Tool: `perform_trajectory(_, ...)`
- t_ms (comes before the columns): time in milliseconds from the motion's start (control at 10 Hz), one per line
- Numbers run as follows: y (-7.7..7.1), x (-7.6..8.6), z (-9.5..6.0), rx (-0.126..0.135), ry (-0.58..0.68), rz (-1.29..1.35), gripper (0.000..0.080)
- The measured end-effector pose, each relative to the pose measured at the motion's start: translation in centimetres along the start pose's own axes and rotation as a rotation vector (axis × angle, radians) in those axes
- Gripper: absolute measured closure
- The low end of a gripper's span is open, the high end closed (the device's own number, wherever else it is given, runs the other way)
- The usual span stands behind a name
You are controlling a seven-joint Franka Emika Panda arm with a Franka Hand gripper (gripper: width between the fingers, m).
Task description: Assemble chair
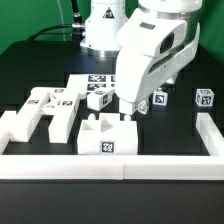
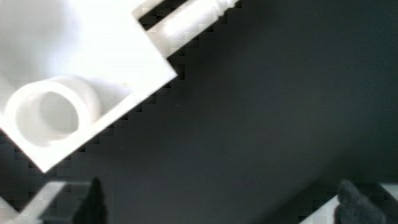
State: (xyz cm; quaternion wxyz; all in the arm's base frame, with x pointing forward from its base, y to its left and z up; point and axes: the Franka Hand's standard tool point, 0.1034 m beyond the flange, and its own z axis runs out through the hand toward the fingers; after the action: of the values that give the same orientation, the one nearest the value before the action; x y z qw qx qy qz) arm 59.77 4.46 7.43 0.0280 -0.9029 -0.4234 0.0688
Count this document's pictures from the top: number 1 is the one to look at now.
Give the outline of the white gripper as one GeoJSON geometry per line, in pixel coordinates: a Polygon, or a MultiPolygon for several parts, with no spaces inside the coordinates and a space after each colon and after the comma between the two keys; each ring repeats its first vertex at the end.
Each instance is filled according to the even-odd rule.
{"type": "Polygon", "coordinates": [[[119,112],[133,115],[139,103],[137,111],[146,115],[150,103],[145,98],[193,60],[199,33],[195,12],[153,14],[136,9],[117,34],[119,112]]]}

